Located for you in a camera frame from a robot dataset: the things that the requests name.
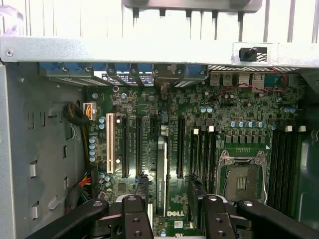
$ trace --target black plastic part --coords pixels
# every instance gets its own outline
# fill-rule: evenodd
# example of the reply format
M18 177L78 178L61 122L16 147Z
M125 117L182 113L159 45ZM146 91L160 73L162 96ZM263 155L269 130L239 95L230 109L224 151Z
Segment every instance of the black plastic part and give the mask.
M139 177L135 195L139 195L146 210L149 203L149 178L146 175Z
M127 117L122 118L122 177L129 176L129 120Z
M109 211L109 204L103 200L90 200L70 213L36 231L27 239L68 239L84 236L87 226L103 217Z
M185 118L178 118L177 135L177 178L184 177L184 138L185 138Z
M253 221L254 229L265 238L315 239L319 232L255 200L241 200L237 204L238 213Z
M207 195L207 193L200 178L195 174L191 174L188 182L188 206L194 224L198 229L202 229L202 200L205 195Z
M153 239L153 232L142 198L138 195L127 196L122 200L125 239Z

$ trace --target blue capacitor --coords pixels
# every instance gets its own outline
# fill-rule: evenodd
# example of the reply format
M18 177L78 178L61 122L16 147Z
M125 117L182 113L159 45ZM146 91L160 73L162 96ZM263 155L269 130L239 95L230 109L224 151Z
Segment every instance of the blue capacitor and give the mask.
M101 117L99 118L99 122L100 122L100 123L104 123L105 120L106 120L106 118L105 118L104 116L101 116Z
M90 156L90 162L94 162L96 160L96 156Z
M284 112L289 113L290 112L290 107L284 107Z
M231 126L231 127L237 127L237 122L231 121L231 122L230 122L230 126Z
M294 114L296 111L297 111L296 107L291 107L291 108L290 108L290 113L293 113L293 114Z
M105 174L104 174L103 172L100 172L99 177L100 177L101 179L104 179L104 178L105 178Z
M263 123L262 121L258 121L258 122L256 123L256 126L257 126L258 128L263 128L263 127L264 127L264 123Z
M207 112L212 113L213 112L213 107L207 107Z
M95 155L95 150L90 150L89 154L90 154L90 156L94 156Z
M93 150L95 148L96 148L96 144L92 143L92 144L89 145L89 149Z
M99 129L104 129L105 128L105 124L101 123L99 124Z
M205 106L200 107L200 111L201 111L202 113L205 113L205 112L206 112L206 107L205 107Z
M95 143L96 142L96 137L92 136L89 138L90 143Z
M241 128L244 127L244 126L245 126L245 122L239 121L239 122L238 122L238 126L241 127Z
M247 124L246 124L249 128L252 128L252 127L254 127L255 126L255 123L254 122L251 122L251 121L249 121L249 122L247 122Z

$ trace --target cable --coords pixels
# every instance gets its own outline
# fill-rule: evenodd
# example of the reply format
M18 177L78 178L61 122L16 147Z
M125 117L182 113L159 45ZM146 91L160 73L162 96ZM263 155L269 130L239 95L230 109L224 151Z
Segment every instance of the cable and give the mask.
M285 74L283 74L282 72L276 70L275 68L269 67L268 69L282 75L282 77L284 78L284 81L285 81L285 87L284 87L284 88L278 89L278 90L267 90L267 89L259 89L259 88L255 87L255 86L248 85L248 84L246 84L246 83L240 83L240 84L237 84L237 85L235 85L235 86L230 86L230 87L226 88L225 90L221 91L217 96L215 96L215 98L218 99L219 96L223 95L225 92L227 92L227 91L229 91L229 90L232 90L232 89L235 89L235 88L237 88L237 87L239 87L239 86L247 86L247 87L250 87L250 88L255 89L255 90L258 90L258 91L271 92L271 93L276 93L276 92L283 92L283 91L285 91L286 88L287 88L287 85L288 85L287 76L286 76Z

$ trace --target pcie slot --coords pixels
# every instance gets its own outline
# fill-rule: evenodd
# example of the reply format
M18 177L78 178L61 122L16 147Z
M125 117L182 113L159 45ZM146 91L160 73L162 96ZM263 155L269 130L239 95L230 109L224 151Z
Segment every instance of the pcie slot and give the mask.
M136 177L138 177L142 174L142 117L136 117L135 140Z
M210 144L210 164L209 164L209 183L208 193L214 193L214 178L215 178L215 167L216 167L216 134L209 133L209 144Z
M129 176L129 121L128 118L122 118L122 177Z
M184 177L184 138L185 138L185 119L178 118L177 136L177 178Z
M115 116L106 114L106 160L107 173L113 173L115 159Z

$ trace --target cutout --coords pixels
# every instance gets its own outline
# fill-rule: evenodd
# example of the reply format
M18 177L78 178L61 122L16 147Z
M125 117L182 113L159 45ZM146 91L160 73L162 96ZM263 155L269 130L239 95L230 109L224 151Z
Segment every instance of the cutout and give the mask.
M34 113L28 113L28 128L34 129Z
M66 158L66 145L63 146L63 158Z
M40 112L40 126L45 127L45 112Z

